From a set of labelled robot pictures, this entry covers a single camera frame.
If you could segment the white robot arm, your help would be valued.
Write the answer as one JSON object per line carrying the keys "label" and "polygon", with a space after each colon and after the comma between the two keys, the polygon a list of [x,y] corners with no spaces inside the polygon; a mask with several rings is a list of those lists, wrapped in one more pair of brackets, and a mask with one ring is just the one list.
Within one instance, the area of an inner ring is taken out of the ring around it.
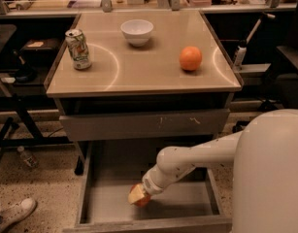
{"label": "white robot arm", "polygon": [[298,233],[298,109],[264,113],[244,130],[194,147],[167,147],[134,185],[131,204],[207,164],[233,164],[232,233]]}

